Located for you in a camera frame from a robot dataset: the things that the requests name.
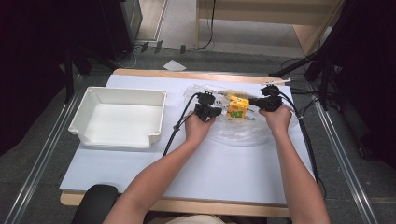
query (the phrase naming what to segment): clear plastic bag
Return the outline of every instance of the clear plastic bag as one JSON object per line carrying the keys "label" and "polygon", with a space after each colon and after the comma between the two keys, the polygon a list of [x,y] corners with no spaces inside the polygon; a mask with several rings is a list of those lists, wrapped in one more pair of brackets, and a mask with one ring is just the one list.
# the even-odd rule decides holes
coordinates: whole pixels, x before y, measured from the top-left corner
{"label": "clear plastic bag", "polygon": [[[259,98],[260,96],[253,96],[246,92],[229,90],[222,87],[211,85],[193,85],[188,87],[184,92],[185,104],[196,92],[212,92],[215,96],[214,107],[222,109],[221,115],[217,116],[216,122],[210,128],[207,138],[221,142],[222,144],[230,146],[257,146],[273,139],[271,130],[269,129],[265,117],[259,114],[259,108],[255,105],[248,107],[246,117],[244,119],[234,119],[226,117],[228,105],[230,103],[228,95],[238,95],[243,98]],[[198,99],[195,97],[187,111],[193,111]],[[290,120],[289,127],[293,127],[298,123],[294,113]]]}

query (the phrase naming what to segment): white plastic bin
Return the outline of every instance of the white plastic bin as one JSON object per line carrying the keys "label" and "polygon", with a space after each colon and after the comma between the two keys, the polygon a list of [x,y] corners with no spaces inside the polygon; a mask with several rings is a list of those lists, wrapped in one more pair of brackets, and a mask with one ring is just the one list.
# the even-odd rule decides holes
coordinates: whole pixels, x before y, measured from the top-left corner
{"label": "white plastic bin", "polygon": [[68,130],[86,146],[151,147],[165,99],[166,91],[89,87]]}

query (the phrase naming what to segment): forearm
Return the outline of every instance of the forearm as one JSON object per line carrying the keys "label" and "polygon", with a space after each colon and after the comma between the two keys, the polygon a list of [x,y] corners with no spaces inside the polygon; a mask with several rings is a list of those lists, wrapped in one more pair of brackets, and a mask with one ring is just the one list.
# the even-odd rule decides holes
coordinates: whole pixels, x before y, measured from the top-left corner
{"label": "forearm", "polygon": [[110,211],[108,223],[141,223],[197,147],[185,142],[140,172]]}
{"label": "forearm", "polygon": [[293,223],[330,223],[318,184],[286,133],[275,134],[283,186]]}

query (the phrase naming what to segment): yellow object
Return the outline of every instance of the yellow object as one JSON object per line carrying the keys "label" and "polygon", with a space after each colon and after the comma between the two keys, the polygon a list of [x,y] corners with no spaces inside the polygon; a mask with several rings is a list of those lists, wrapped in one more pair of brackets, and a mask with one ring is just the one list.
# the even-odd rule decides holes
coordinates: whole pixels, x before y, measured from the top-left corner
{"label": "yellow object", "polygon": [[230,105],[227,110],[227,117],[244,119],[248,111],[248,99],[230,96]]}

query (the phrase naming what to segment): gray carpet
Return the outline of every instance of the gray carpet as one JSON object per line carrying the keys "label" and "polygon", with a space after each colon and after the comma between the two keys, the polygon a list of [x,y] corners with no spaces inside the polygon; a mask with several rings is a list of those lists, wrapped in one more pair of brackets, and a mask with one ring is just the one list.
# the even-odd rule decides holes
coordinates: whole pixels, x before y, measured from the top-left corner
{"label": "gray carpet", "polygon": [[[159,69],[170,60],[175,60],[187,67],[189,71],[218,71],[233,73],[250,73],[262,76],[275,72],[288,58],[266,57],[263,55],[244,55],[188,51],[180,55],[178,50],[163,49],[154,54],[153,49],[145,53],[136,52],[136,69]],[[134,63],[131,55],[120,63],[128,66]],[[105,86],[112,73],[101,64],[92,62],[90,76],[84,77],[83,90],[88,86]],[[293,72],[302,74],[303,68]],[[293,88],[306,89],[303,76],[289,76],[294,79],[289,85]],[[29,175],[41,148],[44,146],[51,128],[64,106],[65,91],[54,97],[48,108],[37,119],[25,138],[8,153],[0,157],[0,222],[4,222],[14,203],[19,188]],[[310,95],[293,95],[298,108],[303,108],[311,101]],[[359,156],[354,140],[343,117],[336,110],[330,109],[334,126],[345,145],[346,153],[360,179],[369,199],[372,200],[375,214],[380,223],[392,223],[396,220],[396,172],[382,161],[367,161]],[[74,113],[67,121],[63,133],[56,145],[47,168],[40,179],[35,193],[29,202],[21,223],[70,223],[76,207],[60,203],[59,186],[63,176],[78,147],[78,137],[67,131]],[[362,223],[358,207],[351,195],[332,146],[314,107],[307,110],[304,123],[311,137],[319,177],[327,190],[326,204],[332,223]],[[286,223],[285,218],[269,218],[269,223]]]}

